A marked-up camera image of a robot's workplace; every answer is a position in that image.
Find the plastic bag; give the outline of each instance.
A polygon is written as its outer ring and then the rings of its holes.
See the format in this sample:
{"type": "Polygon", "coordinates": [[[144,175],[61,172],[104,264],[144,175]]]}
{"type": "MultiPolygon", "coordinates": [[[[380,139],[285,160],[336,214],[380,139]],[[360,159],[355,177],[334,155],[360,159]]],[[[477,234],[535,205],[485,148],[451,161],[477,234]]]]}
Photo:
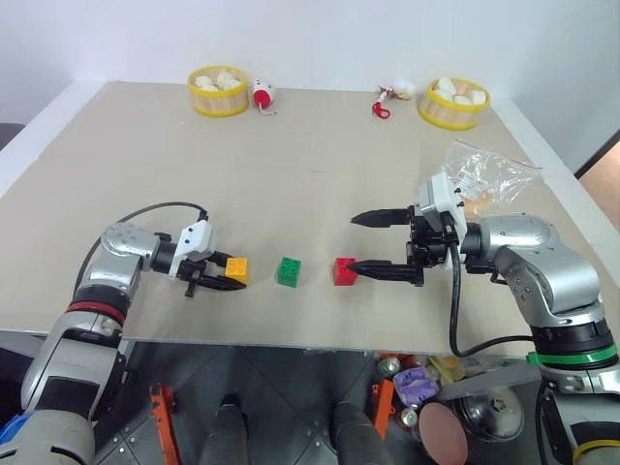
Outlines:
{"type": "Polygon", "coordinates": [[[394,375],[394,387],[402,403],[408,407],[421,405],[439,392],[435,380],[421,366],[394,375]]]}
{"type": "Polygon", "coordinates": [[[444,164],[455,187],[460,188],[465,202],[465,216],[513,213],[510,204],[542,169],[533,167],[490,150],[455,140],[444,164]]]}

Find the steamer basket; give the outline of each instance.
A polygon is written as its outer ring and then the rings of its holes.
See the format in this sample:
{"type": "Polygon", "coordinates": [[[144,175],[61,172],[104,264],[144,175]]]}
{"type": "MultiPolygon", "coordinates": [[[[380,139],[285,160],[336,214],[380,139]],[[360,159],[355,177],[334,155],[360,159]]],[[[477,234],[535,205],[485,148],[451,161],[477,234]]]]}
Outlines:
{"type": "Polygon", "coordinates": [[[419,101],[419,115],[435,126],[453,131],[463,131],[476,127],[481,119],[482,112],[488,109],[491,95],[488,91],[474,82],[465,79],[453,78],[456,93],[466,95],[472,89],[481,90],[486,94],[486,102],[480,105],[460,105],[453,101],[442,99],[433,92],[438,79],[428,84],[426,94],[419,101]]]}
{"type": "Polygon", "coordinates": [[[207,116],[233,116],[246,110],[250,104],[248,79],[241,70],[232,66],[207,66],[195,70],[187,78],[187,87],[191,92],[194,109],[207,116]],[[241,83],[233,89],[218,91],[202,90],[194,85],[198,76],[209,76],[215,81],[222,71],[228,71],[241,83]]]}

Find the black cable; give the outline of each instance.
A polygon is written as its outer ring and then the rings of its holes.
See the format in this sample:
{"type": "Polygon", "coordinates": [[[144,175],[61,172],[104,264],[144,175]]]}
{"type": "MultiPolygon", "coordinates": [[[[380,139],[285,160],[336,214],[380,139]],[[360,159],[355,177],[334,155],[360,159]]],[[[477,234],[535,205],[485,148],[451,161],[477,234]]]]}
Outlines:
{"type": "MultiPolygon", "coordinates": [[[[196,210],[198,210],[200,213],[201,219],[206,220],[208,218],[206,210],[196,203],[190,203],[188,201],[164,201],[162,203],[155,203],[154,205],[149,205],[149,206],[146,206],[145,208],[141,208],[140,210],[136,210],[133,213],[130,213],[129,215],[122,217],[116,223],[123,223],[125,221],[131,220],[132,218],[136,218],[142,213],[146,213],[147,211],[155,210],[157,208],[162,208],[165,206],[188,206],[190,208],[195,208],[196,210]]],[[[95,255],[95,252],[97,251],[97,248],[99,247],[100,243],[101,243],[101,238],[98,237],[95,243],[88,250],[86,257],[84,257],[84,260],[82,261],[81,266],[79,267],[79,272],[77,273],[76,284],[74,285],[74,294],[78,290],[79,283],[81,283],[81,280],[84,277],[84,273],[86,272],[86,268],[88,267],[88,264],[90,263],[90,259],[92,259],[93,255],[95,255]]]]}
{"type": "Polygon", "coordinates": [[[546,455],[544,453],[544,445],[543,445],[543,429],[541,425],[541,421],[543,417],[541,415],[543,410],[543,397],[544,390],[546,389],[546,383],[544,380],[541,380],[541,386],[539,387],[539,392],[536,394],[536,407],[534,408],[534,422],[536,423],[536,444],[539,447],[539,456],[541,457],[541,464],[548,465],[549,462],[546,460],[546,455]]]}
{"type": "Polygon", "coordinates": [[[458,256],[458,247],[455,242],[449,245],[449,254],[452,257],[452,304],[449,310],[449,347],[452,350],[452,353],[457,357],[468,357],[481,351],[482,349],[495,346],[496,344],[514,341],[534,342],[534,338],[532,336],[504,336],[483,342],[466,351],[458,350],[456,343],[456,332],[458,325],[458,306],[460,304],[461,296],[461,261],[458,256]]]}

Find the red ring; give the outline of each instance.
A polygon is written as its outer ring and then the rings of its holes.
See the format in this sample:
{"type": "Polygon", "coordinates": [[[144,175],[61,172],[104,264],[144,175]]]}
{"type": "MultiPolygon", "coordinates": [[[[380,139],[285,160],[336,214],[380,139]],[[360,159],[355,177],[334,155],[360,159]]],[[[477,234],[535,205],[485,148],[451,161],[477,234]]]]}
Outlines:
{"type": "Polygon", "coordinates": [[[75,312],[77,310],[96,310],[99,313],[103,313],[114,318],[120,323],[121,326],[125,324],[125,315],[119,312],[116,308],[101,302],[86,301],[73,303],[69,305],[66,311],[75,312]]]}

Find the orange object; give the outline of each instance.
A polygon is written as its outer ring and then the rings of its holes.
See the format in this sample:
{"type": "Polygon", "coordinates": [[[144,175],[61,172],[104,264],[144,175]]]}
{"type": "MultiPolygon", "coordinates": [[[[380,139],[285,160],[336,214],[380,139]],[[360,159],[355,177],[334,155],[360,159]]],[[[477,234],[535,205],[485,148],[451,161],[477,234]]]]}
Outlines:
{"type": "Polygon", "coordinates": [[[157,433],[164,454],[164,465],[181,465],[181,456],[178,453],[172,425],[171,413],[174,407],[172,388],[157,383],[155,387],[150,387],[149,394],[153,403],[150,416],[157,420],[157,433]]]}
{"type": "Polygon", "coordinates": [[[385,439],[386,432],[388,431],[389,416],[396,413],[396,409],[391,405],[391,398],[394,395],[394,383],[390,380],[382,380],[380,385],[372,385],[372,392],[375,398],[379,398],[372,424],[379,432],[381,439],[385,439]]]}
{"type": "Polygon", "coordinates": [[[226,260],[224,276],[248,285],[248,259],[230,257],[226,260]]]}

